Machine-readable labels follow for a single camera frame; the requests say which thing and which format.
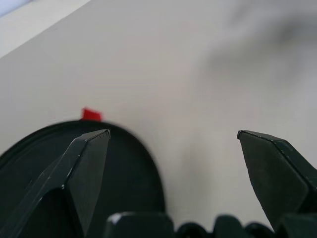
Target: black mechanical part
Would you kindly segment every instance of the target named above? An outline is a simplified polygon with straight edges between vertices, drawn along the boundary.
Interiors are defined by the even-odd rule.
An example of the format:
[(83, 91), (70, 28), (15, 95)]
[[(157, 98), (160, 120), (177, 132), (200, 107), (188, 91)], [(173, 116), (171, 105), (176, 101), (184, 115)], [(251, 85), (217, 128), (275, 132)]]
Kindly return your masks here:
[(177, 238), (207, 238), (208, 234), (203, 227), (194, 223), (188, 222), (181, 225), (176, 233)]
[(253, 190), (274, 230), (287, 213), (317, 212), (317, 171), (286, 140), (238, 133)]
[[(76, 221), (75, 228), (69, 229), (68, 233), (66, 232), (63, 224), (67, 224), (67, 222), (63, 221), (62, 217), (72, 216), (74, 211), (82, 212), (88, 209), (91, 212), (92, 210), (85, 207), (85, 204), (82, 204), (80, 209), (72, 208), (57, 190), (49, 192), (42, 198), (38, 204), (39, 208), (36, 207), (34, 211), (34, 214), (38, 214), (38, 216), (34, 215), (33, 217), (37, 218), (28, 221), (29, 224), (37, 224), (38, 237), (50, 237), (46, 234), (46, 229), (42, 229), (45, 226), (52, 227), (56, 232), (58, 230), (64, 231), (61, 233), (64, 235), (75, 230), (74, 236), (76, 237), (85, 234), (86, 237), (102, 237), (106, 220), (114, 213), (125, 211), (165, 212), (159, 173), (149, 152), (136, 137), (123, 128), (110, 123), (85, 120), (69, 121), (45, 127), (30, 134), (0, 157), (0, 237), (6, 237), (1, 235), (3, 226), (6, 226), (11, 213), (19, 205), (21, 199), (29, 193), (29, 190), (35, 189), (36, 181), (40, 175), (45, 174), (45, 171), (57, 163), (57, 159), (61, 158), (70, 143), (85, 133), (105, 129), (110, 130), (111, 140), (108, 142), (105, 165), (99, 165), (104, 173), (88, 229), (89, 222), (86, 219), (89, 220), (91, 214), (83, 220), (76, 221), (72, 218), (72, 223)], [(93, 155), (95, 149), (87, 150), (87, 153)], [(91, 173), (98, 174), (92, 165), (86, 164), (86, 166), (89, 166)], [(85, 191), (91, 193), (90, 189), (97, 185), (93, 178), (88, 177), (88, 174), (82, 174), (74, 184), (79, 187), (73, 187), (71, 192), (75, 192), (76, 189), (84, 192), (81, 187), (84, 186)], [(95, 200), (96, 194), (92, 195), (91, 199)], [(43, 212), (45, 209), (46, 213), (52, 214), (51, 217), (39, 219), (40, 215), (43, 216), (45, 213)], [(54, 236), (52, 233), (51, 237), (63, 237), (63, 235)]]
[[(90, 132), (76, 138), (65, 153), (41, 173), (33, 186), (28, 189), (26, 195), (20, 197), (21, 200), (18, 205), (1, 226), (1, 237), (16, 237), (20, 233), (22, 237), (43, 236), (43, 233), (37, 233), (38, 227), (35, 220), (40, 221), (42, 219), (41, 217), (34, 217), (37, 215), (43, 215), (48, 219), (52, 215), (58, 215), (56, 220), (59, 217), (69, 220), (69, 225), (74, 227), (74, 233), (78, 236), (86, 235), (87, 227), (91, 222), (92, 213), (97, 203), (96, 198), (101, 188), (104, 172), (103, 165), (106, 159), (109, 138), (109, 130)], [(95, 186), (90, 187), (90, 183), (85, 181), (78, 184), (78, 180), (83, 176), (89, 178), (87, 182), (94, 181), (96, 183)], [(84, 192), (78, 192), (74, 189), (74, 186), (82, 188)], [(59, 190), (59, 192), (49, 193), (54, 190)], [(48, 195), (45, 203), (40, 203), (45, 195)], [(57, 200), (52, 200), (50, 196), (55, 196)], [(59, 203), (58, 198), (62, 200), (62, 204), (57, 204)], [(60, 209), (59, 213), (45, 213), (50, 205), (50, 200), (52, 207), (55, 207), (56, 210)], [(41, 204), (39, 209), (42, 210), (37, 210), (32, 217), (39, 203)], [(44, 234), (49, 236), (56, 235), (54, 226), (44, 226), (42, 229), (46, 229)]]
[(116, 213), (106, 224), (105, 238), (175, 238), (173, 222), (164, 213)]
[(39, 130), (2, 155), (0, 237), (317, 237), (317, 171), (283, 139), (251, 131), (238, 139), (275, 233), (259, 223), (243, 228), (228, 215), (216, 219), (213, 232), (196, 223), (175, 232), (142, 144), (108, 123), (71, 121)]

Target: white surface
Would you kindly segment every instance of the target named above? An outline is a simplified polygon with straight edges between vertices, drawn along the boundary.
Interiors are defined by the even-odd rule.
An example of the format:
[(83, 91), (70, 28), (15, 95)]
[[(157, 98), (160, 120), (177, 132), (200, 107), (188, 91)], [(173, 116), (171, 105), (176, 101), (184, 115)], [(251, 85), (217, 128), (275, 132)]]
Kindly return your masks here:
[(232, 18), (236, 4), (89, 2), (0, 59), (0, 149), (89, 106), (145, 141), (177, 226), (267, 223), (236, 135), (285, 138), (317, 165), (317, 47), (281, 43), (280, 14)]
[(30, 0), (0, 0), (0, 17), (28, 3)]
[[(0, 0), (0, 16), (5, 2)], [(32, 0), (0, 17), (0, 58), (37, 36), (59, 20), (86, 4), (89, 0)]]

